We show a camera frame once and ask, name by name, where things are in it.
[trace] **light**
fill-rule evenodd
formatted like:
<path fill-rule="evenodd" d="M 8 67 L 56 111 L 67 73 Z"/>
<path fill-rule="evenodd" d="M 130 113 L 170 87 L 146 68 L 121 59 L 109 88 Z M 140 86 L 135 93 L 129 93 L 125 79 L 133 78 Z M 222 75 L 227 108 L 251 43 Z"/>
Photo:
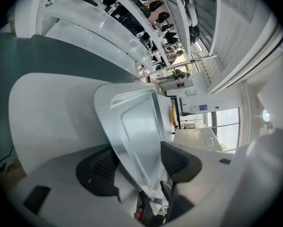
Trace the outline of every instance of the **light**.
<path fill-rule="evenodd" d="M 199 50 L 202 52 L 203 50 L 202 50 L 201 46 L 199 45 L 198 41 L 195 44 L 198 46 Z"/>
<path fill-rule="evenodd" d="M 266 109 L 263 110 L 262 112 L 262 118 L 265 122 L 269 122 L 270 121 L 270 117 L 269 117 L 269 113 L 267 112 Z"/>

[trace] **black cable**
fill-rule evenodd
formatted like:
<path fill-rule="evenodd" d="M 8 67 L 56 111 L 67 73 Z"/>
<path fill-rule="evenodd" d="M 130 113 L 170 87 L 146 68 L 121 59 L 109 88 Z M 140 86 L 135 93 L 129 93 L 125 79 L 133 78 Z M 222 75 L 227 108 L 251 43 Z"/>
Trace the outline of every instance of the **black cable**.
<path fill-rule="evenodd" d="M 14 148 L 14 145 L 11 147 L 10 152 L 9 152 L 9 155 L 7 155 L 7 156 L 4 157 L 2 160 L 0 160 L 0 163 L 1 163 L 3 160 L 7 159 L 7 158 L 11 155 L 11 152 L 12 152 L 13 148 Z"/>

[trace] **window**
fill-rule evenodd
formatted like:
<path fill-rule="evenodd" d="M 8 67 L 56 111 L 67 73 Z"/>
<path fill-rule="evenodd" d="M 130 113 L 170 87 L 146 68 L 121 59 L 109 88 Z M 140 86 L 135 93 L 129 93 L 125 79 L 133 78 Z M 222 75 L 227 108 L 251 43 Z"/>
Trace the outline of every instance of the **window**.
<path fill-rule="evenodd" d="M 240 129 L 238 108 L 182 116 L 181 125 L 183 128 L 210 127 L 223 151 L 231 151 L 237 148 Z"/>

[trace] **yellow object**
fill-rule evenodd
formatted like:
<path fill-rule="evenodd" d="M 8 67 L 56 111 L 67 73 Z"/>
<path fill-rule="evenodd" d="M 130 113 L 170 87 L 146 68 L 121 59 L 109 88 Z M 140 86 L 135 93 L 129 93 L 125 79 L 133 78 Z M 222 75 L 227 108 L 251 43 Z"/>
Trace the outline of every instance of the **yellow object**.
<path fill-rule="evenodd" d="M 171 108 L 171 121 L 173 123 L 174 126 L 177 126 L 177 121 L 176 121 L 176 111 L 175 111 L 175 105 L 172 105 Z"/>

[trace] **floor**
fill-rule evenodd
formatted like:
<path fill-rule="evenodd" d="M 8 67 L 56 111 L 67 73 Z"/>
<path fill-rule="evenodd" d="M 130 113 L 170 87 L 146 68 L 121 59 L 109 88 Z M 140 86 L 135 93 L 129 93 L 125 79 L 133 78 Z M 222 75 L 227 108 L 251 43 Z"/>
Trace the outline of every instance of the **floor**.
<path fill-rule="evenodd" d="M 74 45 L 38 35 L 18 39 L 14 34 L 0 34 L 0 160 L 12 147 L 8 118 L 10 91 L 20 77 L 33 72 L 74 75 L 113 83 L 140 81 L 113 63 Z M 16 154 L 12 151 L 8 160 L 14 158 Z"/>

